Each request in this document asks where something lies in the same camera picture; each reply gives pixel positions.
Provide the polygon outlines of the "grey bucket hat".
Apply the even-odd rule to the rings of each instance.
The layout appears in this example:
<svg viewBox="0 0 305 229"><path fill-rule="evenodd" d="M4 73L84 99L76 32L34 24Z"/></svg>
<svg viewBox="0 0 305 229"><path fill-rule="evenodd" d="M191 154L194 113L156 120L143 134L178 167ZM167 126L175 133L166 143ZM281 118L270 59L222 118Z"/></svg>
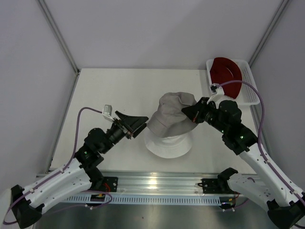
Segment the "grey bucket hat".
<svg viewBox="0 0 305 229"><path fill-rule="evenodd" d="M195 105L193 94L185 92L166 93L159 99L159 106L147 127L161 138L186 134L197 127L182 109Z"/></svg>

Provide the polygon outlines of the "red bucket hat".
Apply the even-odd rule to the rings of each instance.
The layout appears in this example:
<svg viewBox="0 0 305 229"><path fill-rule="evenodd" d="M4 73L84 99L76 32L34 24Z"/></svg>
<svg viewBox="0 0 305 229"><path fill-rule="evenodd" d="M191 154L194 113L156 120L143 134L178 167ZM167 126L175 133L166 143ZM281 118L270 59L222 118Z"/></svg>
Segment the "red bucket hat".
<svg viewBox="0 0 305 229"><path fill-rule="evenodd" d="M242 73L238 65L224 57L214 58L210 69L212 83L223 84L228 81L242 80ZM240 93L241 83L230 83L222 86L224 95L236 99Z"/></svg>

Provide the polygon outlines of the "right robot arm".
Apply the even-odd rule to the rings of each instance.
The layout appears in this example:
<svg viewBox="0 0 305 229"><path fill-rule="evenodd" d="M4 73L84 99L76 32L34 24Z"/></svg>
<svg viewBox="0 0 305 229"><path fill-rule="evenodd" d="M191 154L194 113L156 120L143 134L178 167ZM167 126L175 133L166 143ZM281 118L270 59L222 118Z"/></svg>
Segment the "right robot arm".
<svg viewBox="0 0 305 229"><path fill-rule="evenodd" d="M245 161L264 186L246 181L237 171L217 181L221 192L236 191L263 208L280 229L289 229L305 216L305 192L276 165L258 137L242 124L242 111L234 101L215 102L203 97L182 112L194 123L206 122L222 133L224 144Z"/></svg>

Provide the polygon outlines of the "white bucket hat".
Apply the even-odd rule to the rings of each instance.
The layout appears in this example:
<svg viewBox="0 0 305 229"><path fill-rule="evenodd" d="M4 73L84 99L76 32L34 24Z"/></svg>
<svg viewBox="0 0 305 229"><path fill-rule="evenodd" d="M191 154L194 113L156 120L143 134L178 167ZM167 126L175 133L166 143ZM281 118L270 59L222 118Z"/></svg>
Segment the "white bucket hat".
<svg viewBox="0 0 305 229"><path fill-rule="evenodd" d="M173 159L187 154L193 146L193 135L191 132L161 138L152 131L144 132L144 143L146 148L158 157Z"/></svg>

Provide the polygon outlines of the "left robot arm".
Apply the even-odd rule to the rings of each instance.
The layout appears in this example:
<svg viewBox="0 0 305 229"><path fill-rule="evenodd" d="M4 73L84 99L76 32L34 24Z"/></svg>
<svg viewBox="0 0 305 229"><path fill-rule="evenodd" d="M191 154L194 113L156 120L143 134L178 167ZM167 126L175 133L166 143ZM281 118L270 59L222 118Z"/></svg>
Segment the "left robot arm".
<svg viewBox="0 0 305 229"><path fill-rule="evenodd" d="M35 224L50 208L83 191L100 191L104 177L97 166L104 160L103 154L110 151L123 138L136 138L147 126L148 117L129 116L118 111L117 117L101 112L112 123L107 131L93 128L84 139L82 147L74 144L69 161L44 178L22 187L10 189L15 223L21 229Z"/></svg>

